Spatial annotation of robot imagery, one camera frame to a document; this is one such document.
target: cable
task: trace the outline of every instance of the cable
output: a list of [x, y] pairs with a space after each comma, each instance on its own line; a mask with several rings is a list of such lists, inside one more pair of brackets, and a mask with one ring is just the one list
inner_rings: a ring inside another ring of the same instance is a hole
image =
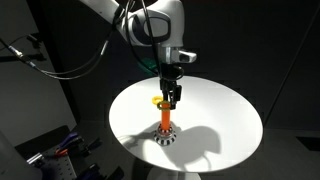
[[16, 38], [15, 40], [13, 40], [11, 43], [9, 43], [9, 45], [12, 45], [12, 44], [16, 43], [17, 41], [19, 41], [20, 39], [26, 38], [26, 37], [28, 37], [28, 36], [27, 35], [20, 36], [20, 37]]
[[133, 48], [133, 45], [132, 45], [132, 42], [131, 42], [131, 37], [130, 37], [130, 34], [129, 34], [129, 22], [128, 22], [128, 12], [129, 12], [129, 6], [131, 6], [131, 3], [133, 3], [133, 0], [129, 0], [127, 5], [126, 5], [126, 9], [125, 9], [125, 28], [126, 28], [126, 37], [127, 37], [127, 41], [130, 45], [130, 49], [132, 51], [132, 54], [134, 55], [134, 57], [137, 59], [137, 61], [143, 66], [145, 67], [147, 70], [149, 70], [150, 72], [152, 72], [154, 75], [157, 75], [158, 76], [158, 73], [153, 71], [152, 69], [150, 69], [146, 64], [144, 64], [140, 57], [138, 56], [138, 54], [136, 54], [134, 48]]
[[59, 80], [73, 80], [73, 79], [78, 79], [78, 78], [80, 78], [80, 77], [83, 77], [83, 76], [89, 74], [90, 72], [92, 72], [92, 71], [97, 67], [97, 65], [99, 64], [99, 62], [101, 61], [101, 59], [102, 59], [102, 57], [103, 57], [103, 55], [104, 55], [105, 49], [106, 49], [106, 47], [107, 47], [107, 45], [108, 45], [108, 42], [109, 42], [108, 40], [105, 41], [105, 43], [104, 43], [104, 45], [103, 45], [103, 47], [102, 47], [102, 49], [101, 49], [101, 53], [100, 53], [97, 61], [93, 64], [93, 66], [92, 66], [88, 71], [86, 71], [85, 73], [80, 74], [80, 75], [78, 75], [78, 76], [68, 77], [68, 78], [62, 78], [62, 77], [54, 76], [54, 75], [52, 75], [52, 74], [48, 74], [48, 73], [46, 73], [45, 71], [37, 68], [36, 66], [34, 66], [33, 68], [36, 69], [37, 71], [45, 74], [46, 76], [49, 76], [49, 77], [54, 78], [54, 79], [59, 79]]
[[[109, 31], [109, 33], [107, 34], [107, 39], [110, 38], [111, 34], [112, 34], [112, 31]], [[89, 64], [91, 64], [95, 60], [95, 57], [96, 57], [96, 55], [92, 56], [88, 62], [86, 62], [85, 64], [83, 64], [83, 65], [81, 65], [81, 66], [79, 66], [79, 67], [77, 67], [77, 68], [75, 68], [73, 70], [70, 70], [70, 71], [56, 73], [56, 72], [49, 72], [49, 71], [42, 70], [42, 72], [47, 73], [47, 74], [51, 74], [51, 75], [66, 75], [66, 74], [70, 74], [70, 73], [76, 72], [78, 70], [82, 70], [82, 69], [86, 68], [87, 66], [89, 66]]]
[[18, 56], [17, 53], [13, 52], [12, 49], [10, 49], [9, 45], [7, 45], [1, 38], [0, 38], [0, 42], [5, 46], [5, 48], [7, 48], [10, 52], [12, 52], [15, 56], [17, 56], [17, 58], [21, 62], [29, 65], [30, 67], [32, 67], [33, 69], [41, 72], [42, 74], [44, 74], [46, 76], [49, 76], [51, 78], [54, 78], [54, 79], [59, 79], [59, 80], [73, 80], [73, 79], [77, 79], [77, 78], [80, 78], [80, 77], [83, 77], [83, 76], [89, 74], [99, 64], [99, 62], [102, 59], [102, 56], [104, 55], [105, 49], [107, 47], [108, 39], [105, 41], [105, 43], [101, 47], [101, 52], [100, 52], [100, 55], [99, 55], [97, 61], [95, 62], [95, 64], [88, 71], [86, 71], [83, 74], [80, 74], [80, 75], [77, 75], [77, 76], [74, 76], [74, 77], [68, 77], [68, 78], [62, 78], [62, 77], [54, 76], [53, 74], [55, 74], [55, 73], [53, 73], [53, 72], [48, 72], [48, 71], [44, 71], [44, 70], [39, 69], [33, 62], [31, 62], [30, 59], [28, 59], [28, 57], [23, 56], [22, 53], [18, 52], [18, 53], [20, 53], [19, 56]]
[[274, 100], [272, 102], [270, 111], [268, 112], [267, 117], [263, 122], [263, 127], [266, 127], [267, 122], [269, 121], [269, 118], [270, 118], [270, 115], [271, 115], [271, 113], [272, 113], [272, 111], [274, 109], [274, 106], [275, 106], [276, 102], [278, 101], [278, 98], [279, 98], [279, 96], [280, 96], [280, 94], [281, 94], [281, 92], [283, 90], [283, 87], [284, 87], [285, 83], [287, 82], [287, 79], [288, 79], [288, 77], [289, 77], [289, 75], [290, 75], [290, 73], [291, 73], [291, 71], [293, 69], [294, 64], [296, 63], [296, 61], [298, 59], [298, 56], [299, 56], [299, 54], [301, 52], [301, 49], [302, 49], [302, 47], [303, 47], [303, 45], [304, 45], [304, 43], [305, 43], [305, 41], [306, 41], [306, 39], [307, 39], [307, 37], [308, 37], [308, 35], [310, 33], [310, 30], [311, 30], [312, 25], [314, 24], [314, 21], [315, 21], [317, 15], [319, 13], [319, 10], [320, 10], [320, 3], [318, 4], [317, 10], [314, 13], [313, 17], [311, 18], [310, 24], [309, 24], [309, 26], [308, 26], [308, 28], [306, 30], [306, 33], [304, 34], [304, 36], [302, 38], [302, 41], [301, 41], [301, 43], [300, 43], [300, 45], [298, 47], [298, 50], [296, 51], [295, 56], [293, 57], [293, 60], [292, 60], [292, 63], [290, 65], [289, 69], [288, 69], [288, 72], [286, 73], [286, 75], [285, 75], [285, 77], [284, 77], [284, 79], [283, 79], [283, 81], [282, 81], [282, 83], [280, 85], [280, 88], [279, 88], [279, 90], [277, 92], [277, 95], [276, 95], [276, 97], [274, 98]]

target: orange peg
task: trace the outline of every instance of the orange peg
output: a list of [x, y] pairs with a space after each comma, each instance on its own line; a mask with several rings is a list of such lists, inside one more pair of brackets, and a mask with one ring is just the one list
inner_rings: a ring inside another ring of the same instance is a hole
[[[162, 108], [170, 108], [169, 103], [163, 103]], [[169, 130], [170, 129], [170, 110], [161, 110], [161, 129]]]

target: white round table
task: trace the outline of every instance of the white round table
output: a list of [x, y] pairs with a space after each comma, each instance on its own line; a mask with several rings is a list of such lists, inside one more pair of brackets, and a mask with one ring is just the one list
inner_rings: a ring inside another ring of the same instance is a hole
[[[183, 173], [223, 170], [254, 153], [263, 128], [257, 111], [245, 98], [206, 79], [185, 76], [177, 83], [182, 85], [181, 101], [170, 118], [177, 138], [169, 146], [153, 139], [161, 119], [161, 111], [152, 103], [154, 96], [162, 95], [159, 78], [135, 83], [117, 96], [109, 121], [123, 147], [156, 167]], [[158, 171], [152, 170], [152, 176], [170, 176], [168, 171], [162, 175]]]

